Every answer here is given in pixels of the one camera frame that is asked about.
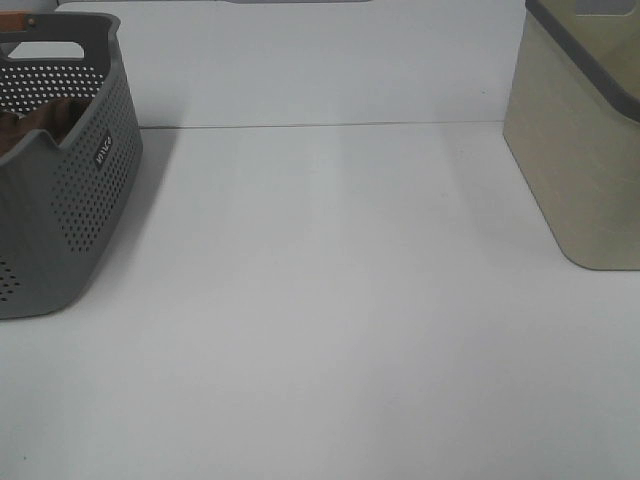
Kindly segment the brown towel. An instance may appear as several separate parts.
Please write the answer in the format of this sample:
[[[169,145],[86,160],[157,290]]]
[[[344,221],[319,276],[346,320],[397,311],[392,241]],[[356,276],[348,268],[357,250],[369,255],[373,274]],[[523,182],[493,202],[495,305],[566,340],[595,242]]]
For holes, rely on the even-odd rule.
[[[82,117],[91,101],[79,98],[58,98],[20,115],[1,112],[1,154],[11,151],[28,133],[44,130],[61,143]]]

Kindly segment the grey perforated plastic basket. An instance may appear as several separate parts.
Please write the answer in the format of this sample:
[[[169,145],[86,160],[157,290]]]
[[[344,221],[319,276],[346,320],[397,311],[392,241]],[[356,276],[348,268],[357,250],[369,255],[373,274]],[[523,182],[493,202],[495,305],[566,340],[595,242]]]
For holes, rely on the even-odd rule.
[[[3,42],[69,42],[78,57],[1,59],[1,112],[58,98],[91,101],[57,144],[28,133],[1,154],[1,316],[60,310],[88,283],[133,187],[143,143],[109,14],[31,13],[36,25]]]

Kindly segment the beige bin with grey rim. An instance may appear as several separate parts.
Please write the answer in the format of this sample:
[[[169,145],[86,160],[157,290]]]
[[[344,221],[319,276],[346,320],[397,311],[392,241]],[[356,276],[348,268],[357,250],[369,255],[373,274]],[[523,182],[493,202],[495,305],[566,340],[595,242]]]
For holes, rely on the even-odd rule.
[[[503,136],[561,252],[639,268],[639,4],[528,1]]]

